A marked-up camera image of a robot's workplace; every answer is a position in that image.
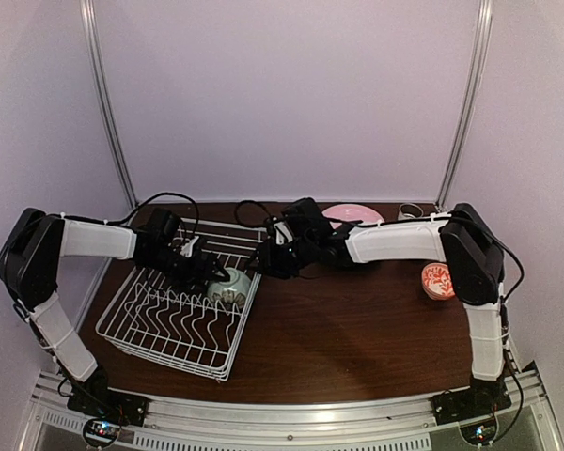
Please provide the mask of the light blue bowl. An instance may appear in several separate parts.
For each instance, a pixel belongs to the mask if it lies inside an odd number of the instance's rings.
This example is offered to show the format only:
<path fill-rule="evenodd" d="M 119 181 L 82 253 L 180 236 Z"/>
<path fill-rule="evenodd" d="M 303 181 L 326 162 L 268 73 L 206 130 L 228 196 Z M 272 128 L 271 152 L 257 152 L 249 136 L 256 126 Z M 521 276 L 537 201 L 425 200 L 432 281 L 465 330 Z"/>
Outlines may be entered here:
<path fill-rule="evenodd" d="M 207 297 L 214 303 L 236 305 L 242 309 L 248 297 L 251 279 L 242 271 L 225 267 L 229 279 L 224 282 L 212 282 L 207 289 Z"/>

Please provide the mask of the light pink plate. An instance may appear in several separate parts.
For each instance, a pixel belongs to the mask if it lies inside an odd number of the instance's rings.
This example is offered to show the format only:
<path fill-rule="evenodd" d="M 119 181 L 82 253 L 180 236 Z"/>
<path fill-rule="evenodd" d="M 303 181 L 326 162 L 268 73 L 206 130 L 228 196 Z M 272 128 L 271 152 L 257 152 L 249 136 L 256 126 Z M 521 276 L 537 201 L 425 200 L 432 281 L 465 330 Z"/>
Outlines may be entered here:
<path fill-rule="evenodd" d="M 376 210 L 361 204 L 336 204 L 322 211 L 322 215 L 330 219 L 330 225 L 337 229 L 349 222 L 361 225 L 384 223 L 384 217 Z"/>

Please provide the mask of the white and brown cup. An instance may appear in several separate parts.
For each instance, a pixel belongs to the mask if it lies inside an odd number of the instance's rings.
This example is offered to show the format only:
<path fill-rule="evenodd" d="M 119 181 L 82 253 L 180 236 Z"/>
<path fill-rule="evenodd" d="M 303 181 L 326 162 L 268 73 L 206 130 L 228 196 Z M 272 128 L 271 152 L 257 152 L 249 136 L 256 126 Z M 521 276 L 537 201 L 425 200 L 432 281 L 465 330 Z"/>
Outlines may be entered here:
<path fill-rule="evenodd" d="M 399 221 L 411 220 L 411 219 L 420 219 L 423 216 L 424 216 L 424 211 L 417 204 L 403 203 L 403 204 L 399 205 L 398 216 L 397 216 L 397 219 Z"/>

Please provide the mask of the white bowl red pattern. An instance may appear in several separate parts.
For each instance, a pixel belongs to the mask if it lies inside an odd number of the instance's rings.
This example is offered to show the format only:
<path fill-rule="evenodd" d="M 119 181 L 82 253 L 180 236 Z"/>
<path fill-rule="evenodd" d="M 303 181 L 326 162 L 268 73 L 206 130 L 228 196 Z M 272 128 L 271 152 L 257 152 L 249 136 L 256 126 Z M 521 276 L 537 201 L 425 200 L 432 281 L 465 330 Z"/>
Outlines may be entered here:
<path fill-rule="evenodd" d="M 455 296 L 448 266 L 442 262 L 433 262 L 423 268 L 421 285 L 432 300 L 447 301 Z"/>

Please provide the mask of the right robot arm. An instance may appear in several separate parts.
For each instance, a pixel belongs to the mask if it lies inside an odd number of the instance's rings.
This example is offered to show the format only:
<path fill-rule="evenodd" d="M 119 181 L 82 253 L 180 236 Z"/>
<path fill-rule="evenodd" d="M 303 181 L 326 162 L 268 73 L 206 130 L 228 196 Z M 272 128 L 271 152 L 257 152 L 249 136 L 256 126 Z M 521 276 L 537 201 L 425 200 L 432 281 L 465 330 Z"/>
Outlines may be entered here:
<path fill-rule="evenodd" d="M 465 309 L 478 382 L 463 394 L 472 414 L 485 413 L 498 399 L 494 382 L 503 371 L 506 325 L 502 308 L 504 251 L 476 210 L 467 203 L 447 213 L 393 222 L 364 222 L 326 216 L 311 197 L 263 222 L 267 238 L 250 262 L 256 272 L 278 279 L 299 276 L 314 263 L 352 266 L 387 260 L 443 263 Z"/>

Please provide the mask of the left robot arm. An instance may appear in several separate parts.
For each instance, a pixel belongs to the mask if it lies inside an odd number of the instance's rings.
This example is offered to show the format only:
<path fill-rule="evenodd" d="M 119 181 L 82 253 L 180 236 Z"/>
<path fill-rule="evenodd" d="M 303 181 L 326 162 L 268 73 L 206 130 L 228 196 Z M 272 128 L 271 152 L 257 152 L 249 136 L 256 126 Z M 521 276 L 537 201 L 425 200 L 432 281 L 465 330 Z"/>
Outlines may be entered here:
<path fill-rule="evenodd" d="M 182 288 L 205 289 L 230 276 L 218 259 L 191 238 L 180 249 L 173 240 L 181 219 L 170 210 L 154 210 L 138 227 L 27 208 L 0 251 L 0 280 L 19 305 L 47 350 L 78 382 L 90 381 L 99 364 L 75 332 L 57 293 L 63 257 L 130 260 L 164 275 Z"/>

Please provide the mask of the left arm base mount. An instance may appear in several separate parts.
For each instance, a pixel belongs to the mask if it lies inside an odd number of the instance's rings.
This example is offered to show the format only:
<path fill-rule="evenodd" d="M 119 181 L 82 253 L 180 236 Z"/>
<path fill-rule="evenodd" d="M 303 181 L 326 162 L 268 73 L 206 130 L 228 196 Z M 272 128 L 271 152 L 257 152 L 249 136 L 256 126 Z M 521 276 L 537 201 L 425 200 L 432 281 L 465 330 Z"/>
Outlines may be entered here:
<path fill-rule="evenodd" d="M 64 374 L 71 385 L 67 401 L 70 410 L 120 426 L 144 425 L 149 400 L 144 396 L 111 389 L 102 365 L 98 365 L 86 381 L 75 379 L 67 371 Z"/>

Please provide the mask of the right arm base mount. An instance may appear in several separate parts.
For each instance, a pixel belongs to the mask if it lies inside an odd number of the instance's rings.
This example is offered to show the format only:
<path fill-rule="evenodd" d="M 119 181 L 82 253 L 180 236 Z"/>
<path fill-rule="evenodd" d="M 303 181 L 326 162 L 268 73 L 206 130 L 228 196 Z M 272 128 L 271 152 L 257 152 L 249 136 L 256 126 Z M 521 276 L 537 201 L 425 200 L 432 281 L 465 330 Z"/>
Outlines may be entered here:
<path fill-rule="evenodd" d="M 472 376 L 470 385 L 457 390 L 445 390 L 431 398 L 431 408 L 437 425 L 461 422 L 490 416 L 511 406 L 505 384 L 505 362 L 494 381 L 484 381 Z"/>

